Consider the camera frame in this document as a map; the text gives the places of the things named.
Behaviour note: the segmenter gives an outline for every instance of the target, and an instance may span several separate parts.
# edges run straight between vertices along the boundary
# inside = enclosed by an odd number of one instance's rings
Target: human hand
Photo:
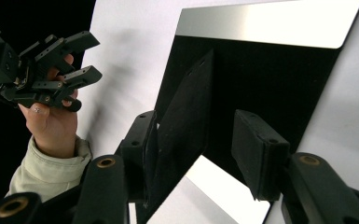
[[[64,58],[72,64],[74,57],[68,54]],[[58,69],[48,70],[48,80],[62,80],[57,76]],[[71,95],[76,99],[77,90]],[[63,101],[63,106],[71,105],[71,102]],[[70,112],[65,108],[49,107],[40,103],[33,104],[30,108],[19,105],[20,110],[26,118],[26,126],[33,134],[37,148],[44,154],[68,159],[74,157],[77,113]]]

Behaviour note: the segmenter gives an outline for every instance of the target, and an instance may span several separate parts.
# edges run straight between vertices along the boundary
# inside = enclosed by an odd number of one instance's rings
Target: white backdrop
[[[90,31],[101,45],[86,51],[83,66],[94,65],[103,78],[78,97],[78,134],[94,158],[113,154],[135,117],[154,108],[182,8],[251,3],[260,1],[97,0]],[[298,150],[325,158],[359,189],[359,17]],[[150,223],[238,222],[208,199],[185,177]],[[283,223],[279,209],[269,223]]]

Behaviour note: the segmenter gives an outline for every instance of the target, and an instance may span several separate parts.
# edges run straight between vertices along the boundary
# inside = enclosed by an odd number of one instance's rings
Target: white sleeve
[[[76,157],[70,159],[52,158],[43,154],[31,137],[25,157],[11,178],[7,196],[35,192],[45,202],[78,185],[90,159],[89,143],[79,137],[76,138]]]

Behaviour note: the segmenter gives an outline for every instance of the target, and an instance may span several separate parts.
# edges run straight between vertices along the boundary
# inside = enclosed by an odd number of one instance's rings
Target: robotic hand
[[[67,38],[49,35],[17,54],[0,37],[0,100],[15,107],[21,104],[28,108],[36,102],[61,108],[62,100],[65,100],[72,102],[66,109],[78,111],[81,102],[70,95],[76,89],[97,82],[102,74],[93,66],[75,71],[64,57],[99,44],[88,31]],[[50,67],[60,71],[62,80],[48,80]]]

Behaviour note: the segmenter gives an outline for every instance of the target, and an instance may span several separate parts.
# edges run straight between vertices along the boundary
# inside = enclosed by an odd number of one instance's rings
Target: person's arm
[[[65,57],[68,63],[73,59],[72,55]],[[51,68],[48,80],[62,79],[57,74],[58,70]],[[77,91],[71,96],[75,99]],[[7,196],[31,191],[44,202],[78,185],[91,158],[90,148],[76,136],[77,113],[39,103],[19,107],[33,136],[21,166],[12,176]]]

